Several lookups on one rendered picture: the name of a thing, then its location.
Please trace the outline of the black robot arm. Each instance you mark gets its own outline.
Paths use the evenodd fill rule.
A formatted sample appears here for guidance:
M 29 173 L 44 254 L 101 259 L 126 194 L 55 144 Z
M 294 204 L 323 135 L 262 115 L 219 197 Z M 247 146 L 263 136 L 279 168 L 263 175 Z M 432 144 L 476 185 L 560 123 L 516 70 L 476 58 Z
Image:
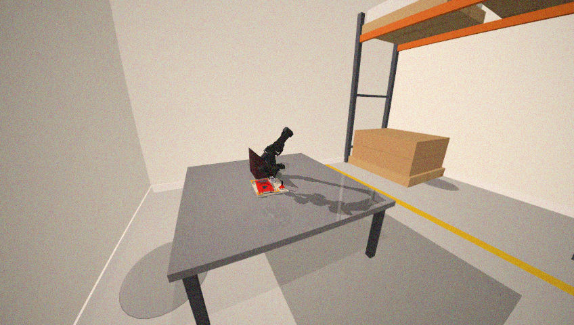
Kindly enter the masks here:
M 281 169 L 281 164 L 276 164 L 276 161 L 274 163 L 271 162 L 275 159 L 275 156 L 282 153 L 285 141 L 294 135 L 288 127 L 285 127 L 282 131 L 281 136 L 273 144 L 266 147 L 264 153 L 260 156 L 265 162 L 269 163 L 269 169 L 271 169 L 272 173 L 278 172 Z

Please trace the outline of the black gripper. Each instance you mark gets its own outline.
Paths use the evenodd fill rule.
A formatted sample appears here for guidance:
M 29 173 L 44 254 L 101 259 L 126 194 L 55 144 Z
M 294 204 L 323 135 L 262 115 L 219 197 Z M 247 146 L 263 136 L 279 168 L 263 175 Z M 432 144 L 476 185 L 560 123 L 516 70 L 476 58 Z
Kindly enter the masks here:
M 274 159 L 271 163 L 274 163 L 275 161 L 276 161 L 276 159 Z M 285 165 L 283 165 L 282 163 L 279 163 L 279 164 L 281 164 L 281 169 L 285 169 Z M 257 170 L 258 170 L 260 173 L 264 173 L 264 172 L 265 172 L 265 173 L 267 174 L 267 176 L 268 176 L 268 179 L 269 179 L 269 162 L 267 163 L 267 167 L 260 166 L 260 167 L 257 168 Z M 277 172 L 273 173 L 273 177 L 274 177 L 274 178 L 275 178 L 276 174 L 277 174 Z

